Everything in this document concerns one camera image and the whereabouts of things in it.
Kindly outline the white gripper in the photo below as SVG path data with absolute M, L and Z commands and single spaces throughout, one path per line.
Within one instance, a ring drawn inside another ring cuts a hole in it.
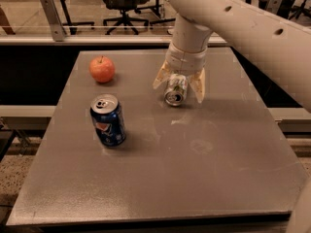
M 157 89 L 168 80 L 173 73 L 189 76 L 189 84 L 198 103 L 202 103 L 205 97 L 205 67 L 207 49 L 200 52 L 187 52 L 170 45 L 165 55 L 165 61 L 160 67 L 153 88 Z

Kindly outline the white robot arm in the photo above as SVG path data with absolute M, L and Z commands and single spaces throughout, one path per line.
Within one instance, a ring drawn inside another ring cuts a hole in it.
M 217 33 L 311 111 L 311 31 L 241 0 L 168 0 L 177 12 L 159 87 L 175 73 L 188 77 L 198 102 L 205 96 L 207 43 Z

